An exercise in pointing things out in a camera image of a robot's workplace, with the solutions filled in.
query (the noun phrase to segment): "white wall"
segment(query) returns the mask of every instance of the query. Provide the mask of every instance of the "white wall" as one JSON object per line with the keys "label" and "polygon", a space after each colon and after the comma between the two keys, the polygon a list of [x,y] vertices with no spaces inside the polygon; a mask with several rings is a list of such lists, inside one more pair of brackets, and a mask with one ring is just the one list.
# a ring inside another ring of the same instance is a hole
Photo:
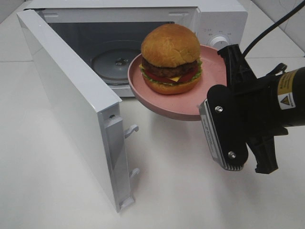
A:
{"label": "white wall", "polygon": [[24,0],[0,0],[0,23],[23,2]]}
{"label": "white wall", "polygon": [[[252,0],[273,21],[279,20],[302,0]],[[280,28],[305,52],[305,8],[284,22]]]}

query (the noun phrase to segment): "pink plate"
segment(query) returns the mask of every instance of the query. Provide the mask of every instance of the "pink plate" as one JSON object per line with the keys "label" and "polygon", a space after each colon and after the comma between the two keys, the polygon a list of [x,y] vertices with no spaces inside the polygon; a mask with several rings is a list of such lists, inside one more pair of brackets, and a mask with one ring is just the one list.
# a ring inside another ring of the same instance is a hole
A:
{"label": "pink plate", "polygon": [[217,50],[201,45],[200,58],[203,74],[199,83],[183,94],[164,95],[150,89],[140,71],[142,55],[131,62],[128,69],[128,80],[135,97],[148,109],[168,118],[183,121],[200,121],[198,105],[205,99],[208,90],[216,84],[226,85],[224,60]]}

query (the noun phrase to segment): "black cable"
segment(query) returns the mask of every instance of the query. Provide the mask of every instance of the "black cable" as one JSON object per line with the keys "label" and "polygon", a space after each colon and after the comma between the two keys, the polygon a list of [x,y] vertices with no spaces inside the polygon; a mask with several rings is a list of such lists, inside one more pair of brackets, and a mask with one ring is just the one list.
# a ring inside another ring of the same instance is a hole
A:
{"label": "black cable", "polygon": [[288,20],[290,17],[295,15],[300,9],[302,9],[305,6],[305,0],[302,1],[297,7],[295,7],[292,11],[290,11],[288,14],[286,14],[284,17],[282,17],[280,20],[278,20],[276,23],[274,23],[272,26],[270,26],[268,29],[266,29],[264,32],[262,32],[257,38],[255,38],[254,41],[249,44],[249,46],[245,49],[243,52],[242,57],[245,58],[245,56],[249,53],[249,51],[269,32],[274,30],[277,26],[282,24],[284,21]]}

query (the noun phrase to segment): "bottom bun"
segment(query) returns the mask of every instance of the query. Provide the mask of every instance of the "bottom bun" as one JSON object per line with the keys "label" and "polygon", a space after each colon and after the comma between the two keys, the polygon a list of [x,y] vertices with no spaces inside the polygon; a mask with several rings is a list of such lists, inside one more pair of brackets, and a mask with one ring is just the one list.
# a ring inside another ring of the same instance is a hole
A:
{"label": "bottom bun", "polygon": [[188,92],[189,90],[193,89],[195,85],[200,81],[201,76],[198,78],[185,82],[185,83],[179,83],[174,85],[168,85],[163,83],[154,83],[149,81],[145,76],[143,76],[143,79],[147,86],[149,86],[153,91],[161,93],[161,94],[180,94]]}

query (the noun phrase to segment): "microwave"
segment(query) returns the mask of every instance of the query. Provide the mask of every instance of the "microwave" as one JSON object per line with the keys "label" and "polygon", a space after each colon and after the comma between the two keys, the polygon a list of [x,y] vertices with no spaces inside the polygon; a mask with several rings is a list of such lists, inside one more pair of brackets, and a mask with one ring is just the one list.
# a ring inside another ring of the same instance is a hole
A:
{"label": "microwave", "polygon": [[52,111],[116,211],[133,203],[120,97],[134,97],[130,62],[153,29],[177,23],[201,44],[239,44],[247,19],[237,0],[33,0],[17,13]]}

